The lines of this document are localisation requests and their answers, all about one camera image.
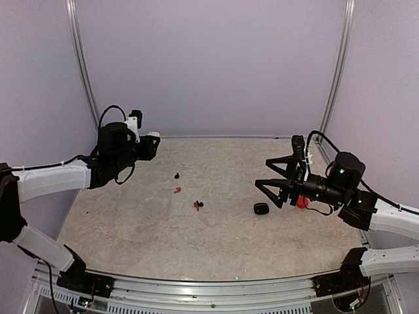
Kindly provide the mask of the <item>white earbud charging case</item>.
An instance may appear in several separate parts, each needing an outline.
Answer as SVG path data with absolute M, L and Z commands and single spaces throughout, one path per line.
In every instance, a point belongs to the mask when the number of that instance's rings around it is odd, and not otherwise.
M 157 131 L 151 131 L 148 133 L 148 135 L 153 136 L 153 137 L 160 137 L 160 134 Z

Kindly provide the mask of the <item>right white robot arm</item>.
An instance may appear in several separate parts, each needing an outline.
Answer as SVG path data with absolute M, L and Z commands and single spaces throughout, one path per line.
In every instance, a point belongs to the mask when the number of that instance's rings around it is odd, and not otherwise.
M 325 177 L 309 172 L 300 153 L 269 159 L 266 166 L 282 178 L 258 179 L 255 186 L 276 207 L 286 202 L 296 205 L 299 198 L 306 198 L 330 206 L 344 223 L 358 230 L 418 239 L 418 209 L 387 200 L 370 188 L 360 190 L 365 164 L 349 152 L 336 155 Z M 361 276 L 414 273 L 418 271 L 418 246 L 352 249 L 340 270 L 335 275 L 335 285 L 340 290 L 351 289 Z

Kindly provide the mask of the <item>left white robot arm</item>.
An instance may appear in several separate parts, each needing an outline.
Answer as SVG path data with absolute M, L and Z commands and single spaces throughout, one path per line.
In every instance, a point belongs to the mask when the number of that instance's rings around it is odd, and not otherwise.
M 98 142 L 88 156 L 78 155 L 57 164 L 12 168 L 1 164 L 1 241 L 13 243 L 65 273 L 68 283 L 79 291 L 92 284 L 85 263 L 71 249 L 30 226 L 22 216 L 22 203 L 70 190 L 101 188 L 120 172 L 135 169 L 138 161 L 151 161 L 160 144 L 160 135 L 138 134 L 135 118 L 100 128 Z

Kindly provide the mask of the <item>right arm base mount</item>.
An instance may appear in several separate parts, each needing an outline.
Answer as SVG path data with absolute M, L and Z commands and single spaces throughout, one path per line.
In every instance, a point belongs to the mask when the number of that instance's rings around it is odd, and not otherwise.
M 359 261 L 343 261 L 340 269 L 333 273 L 313 278 L 317 297 L 343 293 L 370 284 L 371 279 L 362 274 Z

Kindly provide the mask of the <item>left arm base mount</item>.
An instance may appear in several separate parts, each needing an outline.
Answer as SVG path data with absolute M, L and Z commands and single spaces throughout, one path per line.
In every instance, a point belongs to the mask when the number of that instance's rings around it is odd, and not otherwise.
M 67 245 L 64 247 L 72 254 L 74 261 L 66 271 L 60 271 L 57 279 L 59 287 L 76 292 L 109 298 L 115 280 L 107 275 L 87 272 L 86 263 Z

